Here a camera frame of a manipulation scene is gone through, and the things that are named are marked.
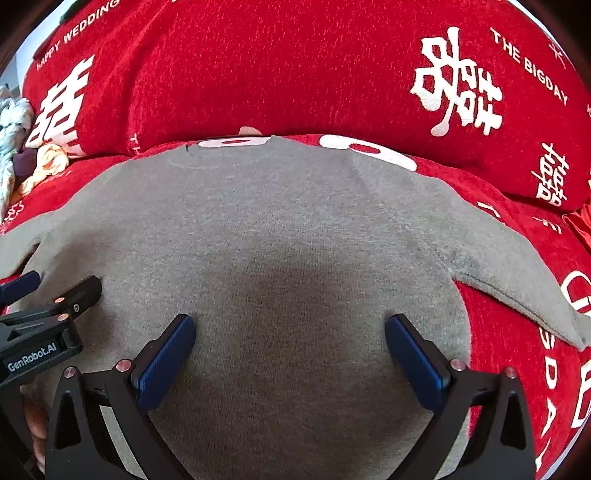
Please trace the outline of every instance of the white chinese character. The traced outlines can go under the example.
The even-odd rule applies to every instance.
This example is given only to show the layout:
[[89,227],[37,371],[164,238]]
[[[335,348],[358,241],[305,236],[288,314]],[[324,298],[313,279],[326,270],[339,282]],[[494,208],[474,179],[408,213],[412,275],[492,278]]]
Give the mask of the white chinese character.
[[[472,59],[460,60],[459,30],[457,27],[447,29],[447,36],[452,45],[452,56],[447,53],[447,40],[444,38],[434,37],[421,40],[423,42],[421,52],[431,61],[433,66],[415,69],[415,81],[410,92],[417,95],[421,99],[423,107],[430,112],[435,112],[441,108],[441,100],[444,94],[449,100],[443,120],[431,129],[431,135],[434,137],[442,137],[449,131],[449,121],[454,108],[456,108],[457,114],[460,116],[463,127],[472,123],[476,128],[484,125],[483,133],[485,135],[491,133],[491,128],[498,129],[503,120],[501,115],[492,112],[492,101],[502,100],[503,94],[499,87],[492,84],[489,72],[486,72],[486,76],[483,76],[483,69],[478,69],[478,91],[486,93],[488,105],[485,109],[483,96],[479,96],[478,102],[476,102],[476,93],[472,91],[477,87],[476,62]],[[435,55],[435,47],[438,48],[440,57]],[[443,67],[452,68],[451,83],[443,77]],[[460,92],[458,95],[460,72],[462,72],[462,81],[468,84],[469,89]],[[432,92],[424,86],[425,77],[433,78],[434,87]],[[476,105],[478,110],[475,121],[474,110]]]
[[561,157],[554,151],[554,144],[548,146],[542,143],[542,147],[547,153],[540,157],[540,173],[531,172],[540,181],[535,197],[560,207],[563,200],[568,200],[563,186],[569,164],[566,163],[565,155]]
[[84,75],[82,73],[90,68],[94,59],[93,55],[82,60],[63,82],[56,83],[47,91],[47,97],[41,102],[41,112],[25,144],[26,147],[39,148],[45,143],[52,142],[61,146],[70,158],[86,155],[80,144],[70,143],[78,140],[74,125],[84,99],[83,93],[78,96],[76,93],[88,84],[88,72]]

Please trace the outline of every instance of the red cushion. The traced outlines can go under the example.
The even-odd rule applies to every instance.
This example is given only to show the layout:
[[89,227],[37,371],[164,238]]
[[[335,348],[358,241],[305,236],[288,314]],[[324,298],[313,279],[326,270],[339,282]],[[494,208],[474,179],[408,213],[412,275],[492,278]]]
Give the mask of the red cushion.
[[[451,66],[429,70],[443,54],[430,42],[447,49],[457,89]],[[31,145],[134,155],[242,126],[322,131],[462,168],[545,207],[588,197],[589,94],[508,2],[92,0],[49,44],[24,95],[39,112],[55,86],[44,106],[59,113],[42,117]],[[433,97],[421,87],[440,71]]]

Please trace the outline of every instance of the bed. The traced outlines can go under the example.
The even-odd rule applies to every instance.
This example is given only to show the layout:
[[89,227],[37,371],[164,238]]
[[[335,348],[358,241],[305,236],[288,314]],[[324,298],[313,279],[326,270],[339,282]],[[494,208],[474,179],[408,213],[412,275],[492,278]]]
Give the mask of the bed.
[[[589,197],[589,93],[512,4],[456,3],[91,0],[49,36],[22,89],[38,115],[27,146],[57,143],[73,162],[11,206],[0,236],[115,164],[278,135],[442,179],[526,237],[587,314],[591,257],[564,217]],[[469,365],[517,369],[547,478],[591,411],[591,351],[457,288]]]

